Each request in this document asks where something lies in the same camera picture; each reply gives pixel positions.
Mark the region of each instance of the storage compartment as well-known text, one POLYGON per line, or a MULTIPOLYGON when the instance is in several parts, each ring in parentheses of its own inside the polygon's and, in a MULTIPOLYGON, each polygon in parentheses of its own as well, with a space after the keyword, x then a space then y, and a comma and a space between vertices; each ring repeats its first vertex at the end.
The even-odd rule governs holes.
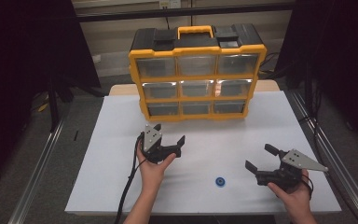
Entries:
POLYGON ((150 116, 177 115, 178 103, 152 103, 147 104, 150 116))
POLYGON ((161 98, 176 98, 177 88, 176 82, 155 82, 155 83, 144 83, 146 99, 161 99, 161 98))
POLYGON ((211 102, 182 102, 181 105, 184 115, 209 114, 211 102))
POLYGON ((210 96, 213 88, 213 80, 181 81, 182 96, 210 96))
POLYGON ((136 63, 141 77, 170 77, 175 75, 175 59, 173 57, 137 59, 136 63))
POLYGON ((183 76, 203 76, 214 74, 216 56, 191 55, 178 57, 179 73, 183 76))
POLYGON ((213 104, 213 112, 215 114, 231 114, 242 113, 245 106, 245 101, 215 101, 213 104))
POLYGON ((246 96, 252 84, 251 79, 217 80, 215 96, 246 96))
POLYGON ((258 54, 220 55, 218 74, 253 74, 258 54))

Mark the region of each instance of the blue round object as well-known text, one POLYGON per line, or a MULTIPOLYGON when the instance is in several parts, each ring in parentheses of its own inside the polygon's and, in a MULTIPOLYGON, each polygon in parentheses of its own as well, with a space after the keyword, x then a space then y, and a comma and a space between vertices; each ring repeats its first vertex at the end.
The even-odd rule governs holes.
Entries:
POLYGON ((214 183, 216 183, 217 187, 222 188, 225 186, 226 180, 223 177, 217 177, 214 183))

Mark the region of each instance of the person's left hand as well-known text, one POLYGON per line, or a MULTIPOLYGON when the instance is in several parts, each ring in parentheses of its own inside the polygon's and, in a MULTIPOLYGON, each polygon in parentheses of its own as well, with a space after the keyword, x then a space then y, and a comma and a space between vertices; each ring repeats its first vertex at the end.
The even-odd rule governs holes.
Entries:
MULTIPOLYGON (((142 154, 140 149, 140 144, 136 149, 136 156, 138 161, 142 162, 145 160, 144 154, 142 154)), ((164 172, 167 167, 175 159, 176 154, 173 153, 169 155, 162 163, 155 164, 150 161, 145 161, 140 165, 141 176, 142 176, 142 191, 157 193, 159 186, 161 185, 162 179, 164 178, 164 172)))

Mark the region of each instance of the white table surface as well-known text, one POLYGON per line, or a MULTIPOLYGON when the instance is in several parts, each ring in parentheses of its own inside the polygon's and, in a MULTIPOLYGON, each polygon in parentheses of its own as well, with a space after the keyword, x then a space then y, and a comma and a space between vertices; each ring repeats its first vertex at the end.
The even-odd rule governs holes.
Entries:
MULTIPOLYGON (((139 96, 104 98, 89 148, 65 208, 78 215, 114 215, 131 172, 136 137, 148 123, 139 108, 139 96)), ((258 186, 246 170, 248 160, 259 170, 280 165, 266 143, 284 151, 295 148, 315 159, 293 110, 282 91, 255 92, 245 119, 161 122, 162 145, 176 145, 186 136, 182 157, 165 172, 155 215, 254 215, 285 212, 268 187, 258 186), (226 184, 219 188, 215 179, 226 184)), ((310 171, 313 212, 341 211, 321 172, 310 171)), ((141 190, 138 171, 124 203, 130 212, 141 190)))

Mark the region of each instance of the yellow and black storage box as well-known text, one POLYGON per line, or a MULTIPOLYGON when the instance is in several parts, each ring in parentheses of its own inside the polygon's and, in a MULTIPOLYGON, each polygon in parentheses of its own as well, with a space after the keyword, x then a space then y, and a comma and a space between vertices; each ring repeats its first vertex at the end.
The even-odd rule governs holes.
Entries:
POLYGON ((245 118, 266 51, 252 24, 138 30, 130 71, 145 118, 245 118))

